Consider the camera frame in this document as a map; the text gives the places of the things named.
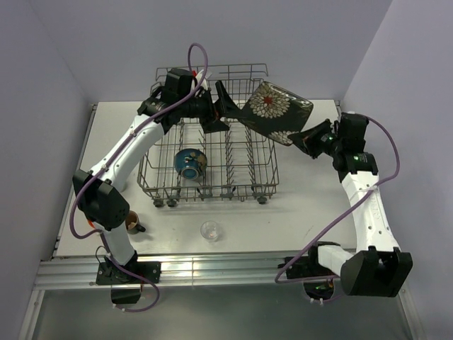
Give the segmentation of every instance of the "white chrysanthemum pattern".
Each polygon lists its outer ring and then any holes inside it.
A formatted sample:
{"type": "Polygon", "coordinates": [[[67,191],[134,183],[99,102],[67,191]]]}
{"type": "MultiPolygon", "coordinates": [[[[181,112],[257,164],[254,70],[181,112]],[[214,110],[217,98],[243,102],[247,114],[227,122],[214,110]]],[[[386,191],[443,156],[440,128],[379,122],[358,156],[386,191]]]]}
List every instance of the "white chrysanthemum pattern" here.
{"type": "Polygon", "coordinates": [[[268,135],[268,137],[280,144],[290,145],[292,140],[288,138],[289,135],[297,133],[297,131],[274,131],[268,135]]]}
{"type": "Polygon", "coordinates": [[[260,85],[250,99],[252,112],[263,118],[284,115],[289,108],[289,98],[273,91],[266,83],[260,85]]]}

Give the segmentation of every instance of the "white table surface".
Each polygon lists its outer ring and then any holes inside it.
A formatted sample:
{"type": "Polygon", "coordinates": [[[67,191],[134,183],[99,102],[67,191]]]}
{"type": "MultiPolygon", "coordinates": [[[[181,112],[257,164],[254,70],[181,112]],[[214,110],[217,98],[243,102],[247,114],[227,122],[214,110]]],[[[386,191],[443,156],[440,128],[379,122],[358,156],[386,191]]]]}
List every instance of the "white table surface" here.
{"type": "MultiPolygon", "coordinates": [[[[336,119],[334,101],[313,101],[314,111],[305,128],[329,118],[336,119]]],[[[88,171],[110,150],[128,129],[140,102],[99,103],[93,120],[81,168],[88,171]]],[[[349,207],[348,199],[331,165],[330,157],[312,160],[296,147],[277,145],[280,184],[277,193],[265,205],[255,200],[239,202],[180,203],[177,208],[155,208],[152,199],[137,184],[137,167],[127,180],[122,195],[131,210],[139,214],[145,233],[131,235],[139,254],[212,254],[252,251],[299,250],[329,222],[349,207]],[[214,220],[222,229],[221,239],[209,243],[202,238],[200,226],[214,220]]],[[[91,230],[77,210],[78,233],[91,230]]],[[[352,217],[334,227],[322,240],[355,248],[352,217]]],[[[69,213],[57,256],[91,256],[101,244],[98,235],[75,239],[69,230],[69,213]]]]}

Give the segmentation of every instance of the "black floral plate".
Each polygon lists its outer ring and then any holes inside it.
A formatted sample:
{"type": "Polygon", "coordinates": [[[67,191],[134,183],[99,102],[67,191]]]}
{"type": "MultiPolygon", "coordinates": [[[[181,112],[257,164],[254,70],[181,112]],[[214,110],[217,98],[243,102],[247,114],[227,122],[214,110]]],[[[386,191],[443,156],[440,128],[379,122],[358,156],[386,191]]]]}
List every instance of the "black floral plate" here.
{"type": "Polygon", "coordinates": [[[288,135],[300,132],[313,103],[264,81],[242,109],[241,123],[280,144],[290,146],[288,135]]]}

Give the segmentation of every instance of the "brown cup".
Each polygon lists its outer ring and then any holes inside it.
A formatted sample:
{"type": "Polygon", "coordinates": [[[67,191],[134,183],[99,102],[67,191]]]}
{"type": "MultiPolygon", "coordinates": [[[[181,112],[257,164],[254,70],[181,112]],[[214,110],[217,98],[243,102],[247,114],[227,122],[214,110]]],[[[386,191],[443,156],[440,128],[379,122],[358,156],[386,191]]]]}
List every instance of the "brown cup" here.
{"type": "Polygon", "coordinates": [[[126,230],[129,234],[136,234],[138,232],[145,232],[146,229],[140,225],[139,216],[135,211],[129,210],[126,220],[126,230]]]}

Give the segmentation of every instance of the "blue bowl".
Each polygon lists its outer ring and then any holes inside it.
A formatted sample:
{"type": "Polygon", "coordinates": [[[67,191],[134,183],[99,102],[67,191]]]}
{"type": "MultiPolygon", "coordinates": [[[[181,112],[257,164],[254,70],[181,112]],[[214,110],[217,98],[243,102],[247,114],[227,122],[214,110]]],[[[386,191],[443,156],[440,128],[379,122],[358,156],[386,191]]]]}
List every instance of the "blue bowl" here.
{"type": "Polygon", "coordinates": [[[174,166],[179,175],[193,180],[205,174],[207,158],[198,149],[183,149],[176,154],[174,166]]]}

